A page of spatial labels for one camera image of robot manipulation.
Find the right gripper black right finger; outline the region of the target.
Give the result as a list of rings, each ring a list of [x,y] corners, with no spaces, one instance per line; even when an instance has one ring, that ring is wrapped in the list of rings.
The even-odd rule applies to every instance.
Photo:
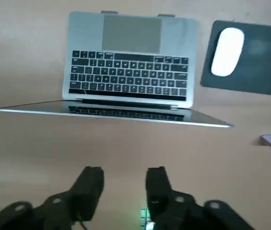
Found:
[[[221,200],[203,206],[194,196],[175,191],[164,166],[148,168],[146,197],[154,230],[252,230],[234,209]]]

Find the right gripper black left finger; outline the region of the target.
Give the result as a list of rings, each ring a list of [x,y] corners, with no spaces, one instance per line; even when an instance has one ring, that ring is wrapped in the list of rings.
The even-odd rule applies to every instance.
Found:
[[[0,230],[70,230],[91,221],[104,189],[101,167],[86,166],[67,191],[49,196],[41,205],[17,201],[0,211]]]

